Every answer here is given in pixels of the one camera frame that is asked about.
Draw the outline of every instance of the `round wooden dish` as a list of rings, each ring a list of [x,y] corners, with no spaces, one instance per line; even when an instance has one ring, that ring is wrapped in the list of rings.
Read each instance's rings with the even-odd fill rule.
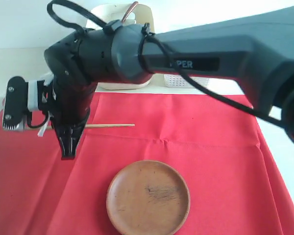
[[[172,235],[187,218],[190,193],[181,175],[169,165],[139,161],[114,177],[106,206],[122,235]]]

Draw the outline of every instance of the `stick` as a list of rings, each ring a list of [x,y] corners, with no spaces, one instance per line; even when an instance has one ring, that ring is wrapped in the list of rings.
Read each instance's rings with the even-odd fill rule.
[[[135,126],[135,124],[86,124],[85,128],[103,128],[103,127],[121,127],[121,126]],[[25,130],[36,130],[36,129],[31,129],[28,126],[25,127]],[[46,130],[52,130],[52,127],[47,126]]]

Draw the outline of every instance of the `red tablecloth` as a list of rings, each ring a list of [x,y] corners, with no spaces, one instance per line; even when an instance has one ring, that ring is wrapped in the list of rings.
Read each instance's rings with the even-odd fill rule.
[[[86,130],[74,161],[60,160],[53,131],[0,130],[0,235],[118,234],[106,192],[143,159],[171,165],[189,187],[176,234],[294,235],[294,205],[254,117],[205,95],[97,93],[89,122],[135,127]]]

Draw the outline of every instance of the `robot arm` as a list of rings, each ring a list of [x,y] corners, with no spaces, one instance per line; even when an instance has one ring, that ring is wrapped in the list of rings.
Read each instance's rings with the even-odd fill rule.
[[[70,27],[54,16],[53,3],[68,1],[53,0],[48,10]],[[5,129],[22,130],[26,122],[30,125],[31,112],[41,110],[57,134],[63,158],[72,158],[98,82],[140,84],[154,73],[177,73],[192,84],[188,73],[235,80],[263,116],[272,106],[282,108],[281,122],[292,125],[286,130],[294,142],[294,7],[157,35],[148,32],[147,24],[123,26],[120,21],[103,30],[71,27],[76,32],[45,51],[52,80],[10,79]]]

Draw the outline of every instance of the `white container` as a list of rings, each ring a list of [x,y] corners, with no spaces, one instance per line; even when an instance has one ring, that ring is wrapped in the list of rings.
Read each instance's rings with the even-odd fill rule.
[[[110,22],[112,20],[121,20],[123,15],[126,13],[131,4],[104,4],[95,7],[91,12],[101,18],[105,22]],[[151,8],[138,4],[132,13],[127,17],[124,25],[128,24],[145,24],[150,23],[150,29],[154,32],[153,16]],[[96,30],[101,29],[100,26],[96,25],[92,21],[88,20],[86,23],[87,28],[93,28]],[[147,81],[144,84],[125,84],[125,83],[102,83],[99,82],[98,86],[105,88],[107,90],[124,90],[124,89],[138,89],[145,87],[150,82]]]
[[[195,82],[199,83],[203,87],[207,87],[209,78],[206,77],[191,77]],[[165,74],[165,85],[166,87],[174,88],[193,88],[183,77],[179,75]]]

